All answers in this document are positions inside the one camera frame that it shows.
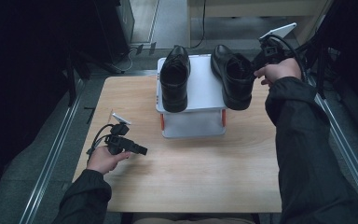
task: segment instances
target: black leather shoe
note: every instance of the black leather shoe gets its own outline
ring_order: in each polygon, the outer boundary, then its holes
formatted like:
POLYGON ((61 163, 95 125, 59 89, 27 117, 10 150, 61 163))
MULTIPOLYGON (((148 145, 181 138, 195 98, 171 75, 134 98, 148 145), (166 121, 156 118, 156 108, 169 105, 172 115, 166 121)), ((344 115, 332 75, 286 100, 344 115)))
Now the black leather shoe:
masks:
POLYGON ((187 80, 190 59, 185 48, 176 46, 168 55, 159 72, 162 105, 168 112, 177 113, 187 108, 187 80))
POLYGON ((233 110, 244 110, 252 100, 255 81, 251 62, 228 47, 218 45, 211 55, 213 74, 223 82, 223 101, 233 110))

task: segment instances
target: wooden table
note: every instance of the wooden table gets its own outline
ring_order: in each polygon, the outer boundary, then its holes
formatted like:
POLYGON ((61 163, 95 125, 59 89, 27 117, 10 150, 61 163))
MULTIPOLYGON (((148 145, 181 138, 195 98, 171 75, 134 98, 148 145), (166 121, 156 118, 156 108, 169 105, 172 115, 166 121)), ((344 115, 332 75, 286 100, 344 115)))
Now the wooden table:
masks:
POLYGON ((115 112, 132 122, 126 137, 148 148, 105 175, 112 186, 108 211, 178 213, 281 212, 275 127, 264 107, 268 87, 255 81, 244 111, 227 111, 217 137, 166 139, 156 110, 157 76, 110 77, 103 86, 74 180, 86 168, 95 134, 115 112))
MULTIPOLYGON (((204 0, 187 0, 189 44, 191 18, 202 18, 203 3, 204 0)), ((294 33, 301 45, 313 36, 332 3, 333 0, 207 0, 205 17, 286 17, 288 24, 297 23, 294 33)))

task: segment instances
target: black sleeve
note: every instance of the black sleeve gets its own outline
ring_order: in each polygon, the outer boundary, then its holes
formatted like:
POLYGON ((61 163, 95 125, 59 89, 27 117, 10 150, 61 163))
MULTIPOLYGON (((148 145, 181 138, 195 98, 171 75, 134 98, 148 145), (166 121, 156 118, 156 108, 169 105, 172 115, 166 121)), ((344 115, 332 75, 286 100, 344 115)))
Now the black sleeve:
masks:
POLYGON ((52 223, 103 223, 112 189, 97 171, 84 170, 65 192, 52 223))
POLYGON ((312 86, 284 77, 266 101, 277 130, 281 223, 358 223, 358 194, 340 172, 315 95, 312 86))

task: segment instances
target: person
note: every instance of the person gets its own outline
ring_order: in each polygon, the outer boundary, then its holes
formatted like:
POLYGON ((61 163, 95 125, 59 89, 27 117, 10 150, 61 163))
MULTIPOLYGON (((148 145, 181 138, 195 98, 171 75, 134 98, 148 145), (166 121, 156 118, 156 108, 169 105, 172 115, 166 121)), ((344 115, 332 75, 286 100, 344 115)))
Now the person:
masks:
MULTIPOLYGON (((266 111, 276 126, 281 223, 358 223, 358 194, 339 169, 328 143, 329 119, 314 101, 316 90, 301 81, 296 60, 268 64, 255 76, 270 86, 266 111)), ((103 174, 129 156, 112 156, 106 147, 98 147, 65 193, 53 223, 103 223, 111 196, 103 174)), ((147 220, 136 222, 153 223, 147 220)))

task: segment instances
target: hand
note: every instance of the hand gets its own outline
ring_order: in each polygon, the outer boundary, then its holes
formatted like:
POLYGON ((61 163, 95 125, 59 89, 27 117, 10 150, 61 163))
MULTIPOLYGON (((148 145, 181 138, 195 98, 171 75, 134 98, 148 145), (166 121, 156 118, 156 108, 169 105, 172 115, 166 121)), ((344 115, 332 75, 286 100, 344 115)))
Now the hand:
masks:
POLYGON ((129 151, 126 151, 117 155, 112 155, 109 152, 108 147, 97 147, 92 152, 86 169, 98 171, 105 175, 109 173, 109 171, 113 171, 120 161, 129 158, 130 154, 129 151))
POLYGON ((278 64, 268 64, 259 70, 255 71, 256 77, 265 77, 261 81, 262 85, 272 84, 282 77, 296 77, 301 79, 301 70, 295 59, 289 58, 281 61, 278 64))

